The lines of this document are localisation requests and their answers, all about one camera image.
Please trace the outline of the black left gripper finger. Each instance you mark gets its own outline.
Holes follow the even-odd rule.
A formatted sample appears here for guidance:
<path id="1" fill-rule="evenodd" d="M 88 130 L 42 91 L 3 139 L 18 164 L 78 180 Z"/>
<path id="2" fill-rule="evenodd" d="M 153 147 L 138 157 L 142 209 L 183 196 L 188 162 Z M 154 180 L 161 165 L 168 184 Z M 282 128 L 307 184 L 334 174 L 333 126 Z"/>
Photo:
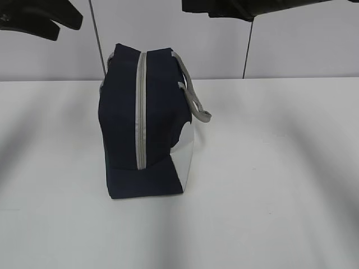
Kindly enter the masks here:
<path id="1" fill-rule="evenodd" d="M 83 15 L 68 0 L 48 1 L 49 12 L 52 19 L 61 25 L 73 29 L 80 30 L 83 21 Z"/>
<path id="2" fill-rule="evenodd" d="M 15 31 L 56 41 L 60 28 L 53 21 L 36 15 L 1 14 L 1 30 Z"/>

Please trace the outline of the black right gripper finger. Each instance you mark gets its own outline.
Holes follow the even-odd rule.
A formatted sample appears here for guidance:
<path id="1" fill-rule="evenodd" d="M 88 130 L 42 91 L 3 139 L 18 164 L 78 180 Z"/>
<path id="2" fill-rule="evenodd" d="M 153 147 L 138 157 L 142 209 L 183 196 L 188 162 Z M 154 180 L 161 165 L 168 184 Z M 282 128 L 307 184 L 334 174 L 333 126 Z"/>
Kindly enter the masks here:
<path id="1" fill-rule="evenodd" d="M 255 16 L 269 11 L 269 1 L 183 0 L 182 10 L 188 13 L 207 13 L 210 18 L 253 21 Z"/>

